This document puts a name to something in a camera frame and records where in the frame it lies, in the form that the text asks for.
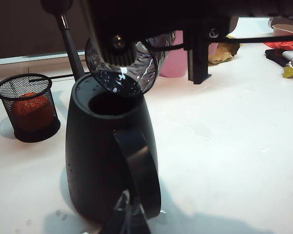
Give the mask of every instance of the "red cloth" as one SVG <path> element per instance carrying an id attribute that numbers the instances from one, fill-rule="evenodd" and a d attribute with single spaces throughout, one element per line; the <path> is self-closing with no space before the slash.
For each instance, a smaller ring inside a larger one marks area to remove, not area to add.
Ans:
<path id="1" fill-rule="evenodd" d="M 264 44 L 273 49 L 293 50 L 293 41 L 265 42 Z"/>

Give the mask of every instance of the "red ball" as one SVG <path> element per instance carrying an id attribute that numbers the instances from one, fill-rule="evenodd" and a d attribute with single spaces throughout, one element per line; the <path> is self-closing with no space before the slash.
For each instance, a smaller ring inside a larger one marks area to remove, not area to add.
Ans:
<path id="1" fill-rule="evenodd" d="M 27 97 L 35 92 L 24 94 Z M 40 95 L 22 101 L 15 101 L 11 107 L 13 123 L 26 132 L 34 132 L 48 127 L 53 121 L 53 107 L 49 100 Z"/>

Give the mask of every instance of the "black phone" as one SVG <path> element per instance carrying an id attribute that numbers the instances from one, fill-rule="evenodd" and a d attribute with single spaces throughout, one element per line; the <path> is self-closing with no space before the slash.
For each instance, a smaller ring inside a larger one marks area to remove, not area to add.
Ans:
<path id="1" fill-rule="evenodd" d="M 282 56 L 282 53 L 286 51 L 283 49 L 271 49 L 266 50 L 266 58 L 278 63 L 280 66 L 285 67 L 289 62 L 285 57 Z"/>

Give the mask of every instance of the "dark wall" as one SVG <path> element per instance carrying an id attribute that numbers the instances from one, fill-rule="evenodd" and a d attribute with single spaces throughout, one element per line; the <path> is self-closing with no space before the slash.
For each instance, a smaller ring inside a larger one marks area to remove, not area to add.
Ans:
<path id="1" fill-rule="evenodd" d="M 88 33 L 78 0 L 67 19 L 77 49 L 83 50 Z M 0 0 L 0 59 L 64 51 L 56 20 L 40 0 Z"/>

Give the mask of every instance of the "robotic arm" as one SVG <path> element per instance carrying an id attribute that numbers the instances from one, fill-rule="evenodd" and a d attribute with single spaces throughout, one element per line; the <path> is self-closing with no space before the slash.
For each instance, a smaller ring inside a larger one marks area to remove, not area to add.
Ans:
<path id="1" fill-rule="evenodd" d="M 283 0 L 213 0 L 196 3 L 184 0 L 179 4 L 166 0 L 80 2 L 95 49 L 109 64 L 128 66 L 136 59 L 135 42 L 183 30 L 184 43 L 179 47 L 188 52 L 188 79 L 194 84 L 201 84 L 210 76 L 209 43 L 224 40 L 230 32 L 232 17 L 283 16 L 293 19 L 293 4 Z"/>

